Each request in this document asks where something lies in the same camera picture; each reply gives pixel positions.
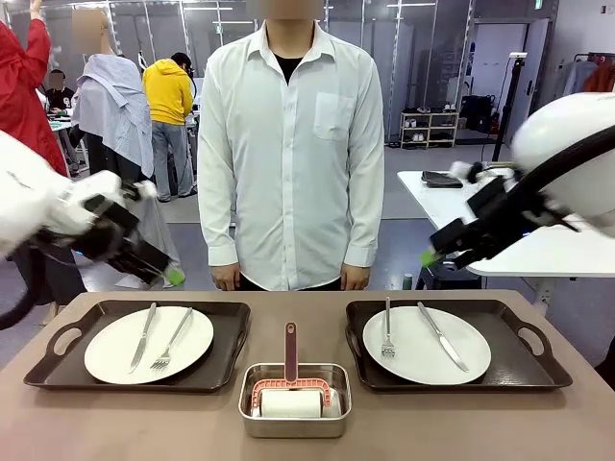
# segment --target knife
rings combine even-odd
[[[453,362],[456,364],[457,367],[459,367],[459,369],[461,369],[465,373],[470,373],[470,369],[468,368],[468,366],[465,364],[463,360],[461,360],[461,357],[459,356],[459,354],[457,353],[453,345],[449,342],[449,340],[446,339],[446,336],[444,336],[444,333],[440,331],[440,328],[438,327],[437,323],[433,320],[430,313],[425,309],[425,306],[423,305],[423,303],[418,303],[418,304],[419,304],[419,310],[421,311],[423,316],[427,319],[427,321],[430,323],[431,327],[433,328],[433,331],[435,331],[435,334],[438,335],[438,339],[440,340],[442,349],[444,349],[446,354],[453,360]]]
[[[150,306],[150,310],[147,314],[147,320],[145,321],[145,327],[143,328],[143,332],[141,333],[141,340],[138,342],[135,356],[133,357],[133,361],[131,362],[131,370],[129,371],[129,374],[136,369],[139,362],[141,361],[143,353],[145,352],[145,346],[147,345],[147,333],[149,332],[152,320],[154,320],[154,315],[156,315],[156,303],[152,303],[152,305]]]

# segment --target white shelf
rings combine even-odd
[[[429,118],[430,120],[429,125],[427,127],[416,127],[416,128],[406,127],[406,121],[408,118],[418,118],[418,117]],[[436,123],[435,117],[449,117],[448,120],[442,120],[440,121],[440,123],[449,123],[451,119],[453,119],[454,123],[452,126],[442,126],[442,125],[435,126],[434,125]],[[458,122],[459,122],[459,112],[402,113],[401,123],[400,123],[400,139],[404,139],[406,132],[423,132],[423,133],[428,132],[428,134],[426,136],[427,139],[424,141],[401,141],[401,144],[402,145],[411,144],[415,146],[425,146],[426,148],[429,148],[430,146],[438,145],[438,144],[455,145]],[[450,132],[452,135],[451,136],[452,139],[431,140],[431,132],[438,131],[438,130]]]

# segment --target shirt collar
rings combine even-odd
[[[266,33],[266,22],[262,24],[258,32],[256,32],[252,39],[250,40],[250,44],[248,45],[248,58],[250,58],[254,53],[259,52],[260,55],[267,60],[266,53],[271,53],[271,49],[269,48],[269,43],[267,40]],[[311,45],[311,48],[306,53],[304,57],[304,61],[316,61],[322,55],[328,55],[335,60],[335,50],[333,49],[333,44],[331,42],[331,38],[329,34],[323,31],[317,22],[314,23],[314,41]]]

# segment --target man's right hand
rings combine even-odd
[[[230,266],[211,266],[211,278],[215,286],[222,291],[235,291],[239,288],[241,267],[239,263]]]

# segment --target white plate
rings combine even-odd
[[[491,363],[491,350],[484,337],[455,315],[436,309],[428,308],[428,311],[468,366],[470,373],[460,370],[442,349],[437,335],[417,306],[391,309],[394,358],[384,358],[381,354],[385,336],[384,311],[376,314],[365,325],[365,348],[385,370],[421,384],[464,384],[484,375]]]
[[[192,310],[171,348],[171,362],[163,371],[151,370],[150,367],[164,352],[186,311],[186,307],[158,307],[149,329],[145,352],[138,367],[130,373],[148,310],[122,317],[92,339],[86,349],[86,368],[92,376],[111,384],[158,381],[192,365],[211,345],[211,320],[201,312]]]

